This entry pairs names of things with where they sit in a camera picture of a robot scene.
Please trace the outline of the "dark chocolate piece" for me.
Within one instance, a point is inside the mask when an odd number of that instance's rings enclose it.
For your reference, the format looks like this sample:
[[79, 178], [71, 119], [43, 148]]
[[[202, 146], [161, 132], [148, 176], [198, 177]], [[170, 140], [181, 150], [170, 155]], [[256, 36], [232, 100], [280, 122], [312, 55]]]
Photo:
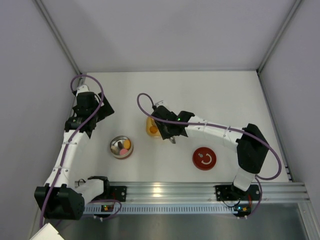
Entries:
[[120, 149], [123, 148], [123, 144], [122, 144], [120, 141], [118, 142], [118, 147], [119, 147]]

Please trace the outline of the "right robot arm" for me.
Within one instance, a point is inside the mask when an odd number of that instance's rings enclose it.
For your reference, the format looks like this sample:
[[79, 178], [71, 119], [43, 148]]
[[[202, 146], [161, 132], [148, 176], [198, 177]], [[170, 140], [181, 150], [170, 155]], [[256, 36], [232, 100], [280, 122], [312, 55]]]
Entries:
[[260, 129], [249, 123], [231, 130], [228, 126], [213, 127], [211, 122], [192, 112], [175, 114], [162, 101], [152, 106], [151, 116], [163, 140], [184, 136], [220, 144], [236, 153], [239, 169], [232, 182], [236, 191], [247, 192], [255, 176], [260, 173], [269, 148]]

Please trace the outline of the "pink round cookie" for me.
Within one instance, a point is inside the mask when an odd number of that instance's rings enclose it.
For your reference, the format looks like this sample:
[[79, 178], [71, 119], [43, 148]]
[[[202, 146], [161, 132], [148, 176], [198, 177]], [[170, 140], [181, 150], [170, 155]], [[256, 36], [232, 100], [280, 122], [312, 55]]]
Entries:
[[119, 151], [119, 154], [120, 154], [121, 156], [124, 156], [124, 155], [126, 155], [127, 153], [128, 153], [128, 150], [125, 149], [125, 148], [123, 148], [123, 149], [121, 149], [121, 150]]

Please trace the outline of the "red round lid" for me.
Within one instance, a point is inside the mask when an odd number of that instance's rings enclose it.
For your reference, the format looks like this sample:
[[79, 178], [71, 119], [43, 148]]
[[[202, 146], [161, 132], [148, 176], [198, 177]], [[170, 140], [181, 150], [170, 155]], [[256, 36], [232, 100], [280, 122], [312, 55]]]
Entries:
[[199, 147], [193, 152], [192, 162], [197, 169], [209, 171], [216, 165], [217, 156], [212, 149]]

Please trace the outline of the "metal serving tongs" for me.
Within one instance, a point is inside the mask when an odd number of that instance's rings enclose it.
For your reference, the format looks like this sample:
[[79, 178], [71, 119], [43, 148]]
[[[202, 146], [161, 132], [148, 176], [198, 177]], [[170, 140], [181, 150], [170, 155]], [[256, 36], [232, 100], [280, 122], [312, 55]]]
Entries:
[[176, 144], [175, 136], [167, 125], [157, 125], [157, 129], [163, 140], [169, 140], [172, 144]]

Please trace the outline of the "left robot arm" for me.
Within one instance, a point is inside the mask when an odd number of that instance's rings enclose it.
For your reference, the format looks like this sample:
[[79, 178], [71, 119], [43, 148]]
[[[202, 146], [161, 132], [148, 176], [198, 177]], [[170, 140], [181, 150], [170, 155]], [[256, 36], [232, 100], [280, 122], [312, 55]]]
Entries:
[[106, 176], [91, 176], [80, 187], [75, 186], [75, 181], [83, 150], [97, 123], [115, 111], [101, 93], [95, 94], [85, 84], [76, 89], [75, 96], [74, 115], [65, 122], [55, 166], [44, 185], [34, 192], [41, 217], [45, 219], [79, 220], [88, 203], [110, 194]]

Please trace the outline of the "chocolate chip cookie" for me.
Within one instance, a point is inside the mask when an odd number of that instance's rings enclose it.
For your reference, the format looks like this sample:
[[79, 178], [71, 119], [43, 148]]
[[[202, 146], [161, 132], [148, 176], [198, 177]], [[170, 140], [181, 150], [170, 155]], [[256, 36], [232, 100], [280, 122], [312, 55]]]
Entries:
[[150, 131], [152, 134], [155, 134], [155, 133], [158, 131], [158, 129], [157, 129], [155, 126], [151, 126], [151, 127], [149, 128], [149, 131]]

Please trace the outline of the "round ridged biscuit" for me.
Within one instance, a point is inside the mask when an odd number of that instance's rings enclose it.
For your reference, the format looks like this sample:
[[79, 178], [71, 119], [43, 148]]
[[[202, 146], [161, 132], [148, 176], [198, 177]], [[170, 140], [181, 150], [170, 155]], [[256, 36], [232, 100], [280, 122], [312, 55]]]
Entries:
[[123, 147], [127, 150], [129, 150], [131, 148], [131, 141], [129, 139], [126, 139], [124, 142], [123, 142]]

